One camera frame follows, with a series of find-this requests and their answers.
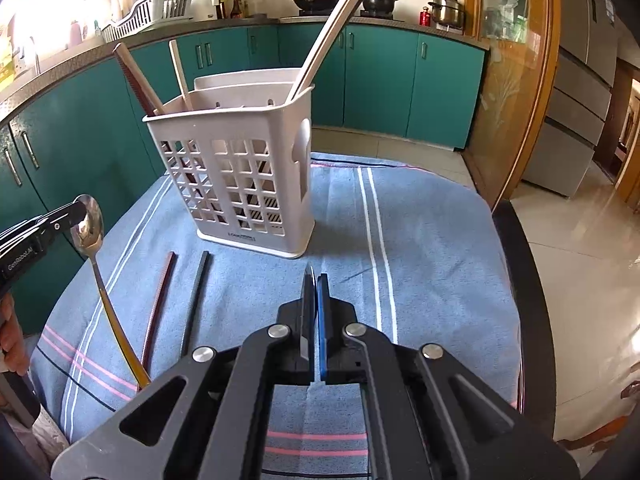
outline spoon handle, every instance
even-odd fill
[[[100,269],[98,268],[98,262],[95,259],[95,256],[90,257],[91,266],[94,270],[95,282],[98,285],[98,291],[100,292],[100,298],[102,299],[102,304],[104,305],[104,311],[107,314],[107,318],[109,319],[109,324],[111,325],[111,330],[113,330],[113,335],[118,342],[118,346],[120,346],[120,351],[124,356],[127,365],[131,369],[131,373],[136,378],[136,381],[140,385],[140,388],[144,388],[148,384],[151,383],[151,379],[149,375],[146,373],[146,370],[140,364],[138,357],[136,356],[129,340],[127,339],[120,322],[118,321],[118,316],[116,316],[116,312],[113,309],[113,305],[111,304],[111,300],[107,295],[107,290],[104,287],[104,282],[102,281],[102,275],[100,274]]]

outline spoon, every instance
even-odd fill
[[[100,206],[96,202],[95,198],[89,195],[81,195],[76,198],[77,202],[82,202],[86,207],[86,216],[78,224],[71,228],[71,238],[74,241],[74,246],[78,251],[87,256],[91,261],[91,267],[94,270],[95,282],[98,285],[98,291],[100,292],[100,298],[104,305],[104,311],[109,319],[109,324],[113,330],[113,335],[120,346],[120,351],[124,356],[127,365],[131,369],[131,373],[136,378],[136,381],[140,385],[140,388],[147,386],[151,379],[146,373],[146,370],[140,364],[129,340],[127,339],[116,312],[113,309],[111,300],[107,294],[107,290],[98,268],[98,262],[95,259],[95,255],[102,247],[102,240],[104,238],[104,223],[102,222],[102,212]]]

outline white plastic utensil holder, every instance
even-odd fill
[[[145,117],[198,236],[297,258],[314,227],[311,213],[311,91],[285,104],[292,80],[282,70],[211,76],[224,86],[190,92],[166,113]],[[228,84],[233,81],[240,84]]]
[[[190,17],[191,0],[138,0],[127,16],[102,30],[105,41],[116,41],[162,22]]]

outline countertop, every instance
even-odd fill
[[[111,43],[101,44],[91,48],[78,56],[71,57],[56,66],[48,69],[39,76],[35,77],[21,88],[17,89],[7,99],[0,103],[0,126],[10,120],[22,108],[38,95],[47,91],[53,85],[59,83],[63,79],[81,72],[85,68],[105,60],[113,55],[113,49],[116,43],[123,42],[129,49],[134,49],[156,41],[172,40],[178,36],[186,34],[194,34],[198,32],[206,32],[217,28],[231,27],[250,27],[252,25],[278,25],[287,23],[322,23],[327,20],[326,16],[295,16],[292,18],[248,18],[243,20],[209,20],[204,22],[180,22],[175,25],[165,25],[154,30],[146,30],[126,36],[121,40]],[[398,22],[395,20],[381,20],[378,18],[361,18],[353,17],[350,23],[361,25],[377,25],[379,27],[401,28],[404,30],[413,30],[423,34],[431,34],[448,40],[465,43],[476,48],[488,50],[488,46],[469,36],[461,34],[453,34],[434,27],[422,27],[411,23]]]

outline refrigerator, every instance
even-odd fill
[[[610,0],[561,0],[561,5],[554,89],[522,178],[571,197],[607,118],[618,37]]]

